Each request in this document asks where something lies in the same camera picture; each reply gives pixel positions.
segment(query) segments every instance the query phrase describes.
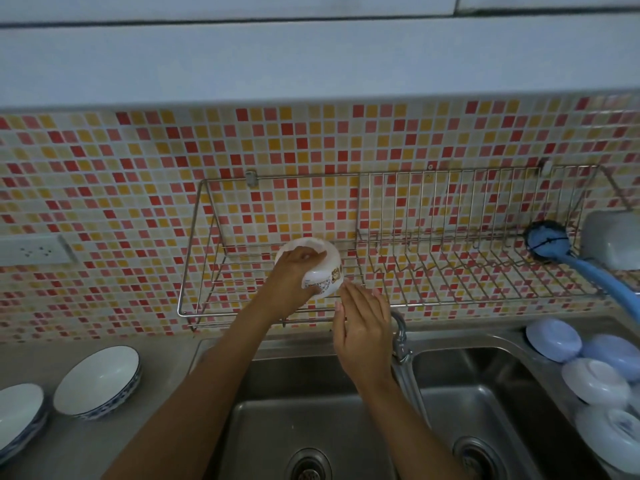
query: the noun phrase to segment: wire dish rack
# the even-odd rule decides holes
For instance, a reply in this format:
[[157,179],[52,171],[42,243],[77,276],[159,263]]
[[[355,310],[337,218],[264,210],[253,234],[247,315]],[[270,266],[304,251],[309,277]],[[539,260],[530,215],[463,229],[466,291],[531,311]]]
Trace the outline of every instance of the wire dish rack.
[[[298,199],[261,201],[279,189],[295,189]],[[571,268],[530,259],[522,232],[532,221],[556,220],[577,251],[588,212],[612,207],[631,210],[599,165],[206,179],[198,186],[178,313],[194,330],[228,326],[265,281],[283,241],[304,235],[331,240],[348,278],[408,311],[602,297]],[[636,272],[617,275],[640,288]],[[336,298],[312,299],[285,322],[330,321]]]

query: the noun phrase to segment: wall socket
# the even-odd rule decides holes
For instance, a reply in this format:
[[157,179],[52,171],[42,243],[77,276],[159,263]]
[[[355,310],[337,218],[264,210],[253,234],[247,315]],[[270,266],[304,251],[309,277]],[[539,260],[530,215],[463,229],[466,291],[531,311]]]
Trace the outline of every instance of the wall socket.
[[60,234],[20,234],[0,237],[0,266],[64,264],[73,262]]

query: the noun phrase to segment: gray countertop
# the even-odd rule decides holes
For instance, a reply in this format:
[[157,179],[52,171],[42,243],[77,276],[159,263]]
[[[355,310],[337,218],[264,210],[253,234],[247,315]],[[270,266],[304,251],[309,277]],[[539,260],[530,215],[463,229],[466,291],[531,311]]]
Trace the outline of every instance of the gray countertop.
[[138,390],[110,415],[82,421],[51,412],[42,434],[0,467],[0,479],[98,479],[147,419],[187,375],[200,338],[27,343],[0,347],[0,389],[23,382],[43,387],[51,401],[64,375],[102,348],[128,345],[141,357]]

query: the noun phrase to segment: faucet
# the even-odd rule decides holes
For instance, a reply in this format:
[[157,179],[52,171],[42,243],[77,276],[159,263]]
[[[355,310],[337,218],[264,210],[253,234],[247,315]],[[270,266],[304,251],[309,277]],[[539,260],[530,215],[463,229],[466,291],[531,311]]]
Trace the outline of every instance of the faucet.
[[393,308],[391,309],[391,316],[398,325],[398,331],[394,335],[393,341],[394,355],[398,363],[404,363],[411,356],[411,349],[406,343],[406,323],[404,322],[402,313],[396,312]]

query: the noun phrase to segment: blue scrub brush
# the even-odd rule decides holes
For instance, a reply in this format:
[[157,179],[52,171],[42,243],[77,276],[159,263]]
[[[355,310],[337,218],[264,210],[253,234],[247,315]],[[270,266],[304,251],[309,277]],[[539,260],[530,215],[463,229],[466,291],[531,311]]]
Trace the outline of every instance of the blue scrub brush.
[[555,221],[536,221],[522,234],[533,259],[571,266],[585,279],[608,293],[636,322],[640,323],[640,298],[626,284],[603,269],[574,257],[571,243],[563,225]]

